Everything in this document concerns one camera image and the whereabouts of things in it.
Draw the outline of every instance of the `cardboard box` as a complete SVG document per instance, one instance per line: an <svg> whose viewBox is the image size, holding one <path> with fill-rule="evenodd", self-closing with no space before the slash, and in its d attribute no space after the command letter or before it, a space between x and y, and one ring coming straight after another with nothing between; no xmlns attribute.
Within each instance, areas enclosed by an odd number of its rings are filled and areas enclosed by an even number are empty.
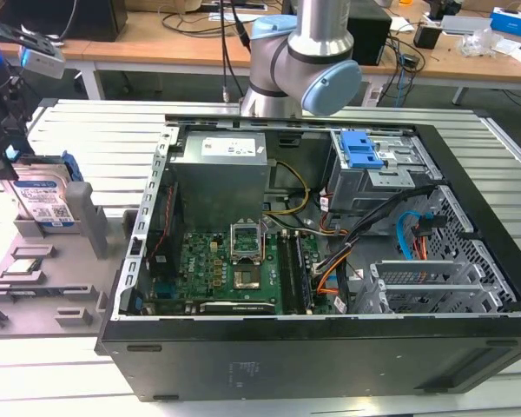
<svg viewBox="0 0 521 417"><path fill-rule="evenodd" d="M492 18L491 28L501 32L521 36L521 12L510 13L497 7L490 15Z"/></svg>

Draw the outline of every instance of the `blue plastic tab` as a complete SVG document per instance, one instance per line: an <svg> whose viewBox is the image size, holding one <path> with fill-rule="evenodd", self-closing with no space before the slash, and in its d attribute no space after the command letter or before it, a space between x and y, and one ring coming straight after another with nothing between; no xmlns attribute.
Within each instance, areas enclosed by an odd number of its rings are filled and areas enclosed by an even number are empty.
<svg viewBox="0 0 521 417"><path fill-rule="evenodd" d="M365 132L342 132L341 146L347 156L349 168L381 169L384 166L384 162L376 155L376 144Z"/></svg>
<svg viewBox="0 0 521 417"><path fill-rule="evenodd" d="M64 150L62 153L62 161L69 166L71 170L71 179L73 181L83 181L83 175L81 174L79 165L73 155Z"/></svg>

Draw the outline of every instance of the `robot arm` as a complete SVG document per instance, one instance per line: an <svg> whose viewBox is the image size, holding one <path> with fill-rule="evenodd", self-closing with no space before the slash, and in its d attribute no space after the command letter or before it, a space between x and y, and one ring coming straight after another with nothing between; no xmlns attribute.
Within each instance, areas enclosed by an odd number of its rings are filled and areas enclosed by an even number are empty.
<svg viewBox="0 0 521 417"><path fill-rule="evenodd" d="M20 48L20 62L24 69L46 76L61 78L65 61L58 48L39 35L28 35L0 24L0 42L16 43ZM0 53L0 179L15 180L6 150L13 155L32 154L27 141L25 123L30 120L29 109L23 100L23 79L13 71Z"/></svg>
<svg viewBox="0 0 521 417"><path fill-rule="evenodd" d="M255 21L249 90L243 116L328 116L359 90L361 71L351 59L350 0L299 0L298 16Z"/></svg>

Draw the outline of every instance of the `black box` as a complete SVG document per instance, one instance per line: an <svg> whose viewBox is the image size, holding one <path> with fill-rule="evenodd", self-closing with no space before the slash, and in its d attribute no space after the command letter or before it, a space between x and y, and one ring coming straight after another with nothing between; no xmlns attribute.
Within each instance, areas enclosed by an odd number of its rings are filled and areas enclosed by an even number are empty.
<svg viewBox="0 0 521 417"><path fill-rule="evenodd" d="M347 30L353 35L353 59L359 65L378 65L392 18L374 0L352 0Z"/></svg>
<svg viewBox="0 0 521 417"><path fill-rule="evenodd" d="M0 10L0 23L44 35L61 35L74 0L9 0ZM114 42L128 20L124 0L79 0L67 38Z"/></svg>
<svg viewBox="0 0 521 417"><path fill-rule="evenodd" d="M420 25L417 28L415 37L413 38L413 43L417 48L433 50L436 47L436 42L440 37L440 33L442 33L442 28Z"/></svg>

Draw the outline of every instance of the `power supply label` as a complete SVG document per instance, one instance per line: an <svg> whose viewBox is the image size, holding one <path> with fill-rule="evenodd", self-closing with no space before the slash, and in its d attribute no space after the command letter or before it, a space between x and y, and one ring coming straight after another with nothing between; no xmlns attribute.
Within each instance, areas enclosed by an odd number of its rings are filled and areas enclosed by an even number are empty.
<svg viewBox="0 0 521 417"><path fill-rule="evenodd" d="M254 139L207 137L202 141L203 156L255 156Z"/></svg>

